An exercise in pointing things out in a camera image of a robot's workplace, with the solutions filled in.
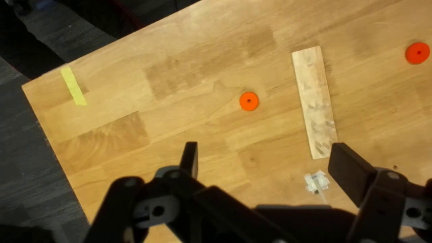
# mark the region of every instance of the dark floor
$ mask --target dark floor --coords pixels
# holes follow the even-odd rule
[[[127,0],[127,6],[143,22],[153,22],[173,12],[169,2],[158,0],[162,8],[142,0]],[[69,8],[44,3],[23,22],[65,61],[115,41]],[[25,83],[27,79],[0,58],[0,224],[41,226],[52,230],[58,243],[80,243],[88,222],[22,92]]]

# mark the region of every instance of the wooden tabletop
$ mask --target wooden tabletop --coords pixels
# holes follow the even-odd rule
[[[428,0],[204,0],[68,64],[85,107],[60,69],[23,89],[89,220],[115,178],[150,181],[188,141],[200,181],[250,207],[323,204],[304,176],[328,160],[311,157],[292,53],[322,46],[341,142],[424,184],[432,60],[411,65],[405,49],[432,45],[431,12]],[[253,112],[239,107],[247,91]],[[355,211],[332,180],[326,197]]]

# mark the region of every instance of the wooden block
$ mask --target wooden block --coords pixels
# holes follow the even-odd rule
[[[300,50],[292,57],[312,158],[328,158],[338,135],[322,48]]]

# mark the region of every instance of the orange disc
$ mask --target orange disc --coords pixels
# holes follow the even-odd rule
[[[427,61],[430,54],[430,46],[423,42],[417,42],[407,49],[405,58],[409,64],[419,65]]]
[[[260,106],[260,99],[254,92],[246,92],[241,96],[241,107],[245,111],[254,111]]]

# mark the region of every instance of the screw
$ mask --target screw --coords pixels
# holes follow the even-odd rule
[[[388,176],[390,177],[390,178],[393,178],[393,180],[399,180],[400,178],[400,176],[399,174],[396,174],[396,173],[388,173]]]

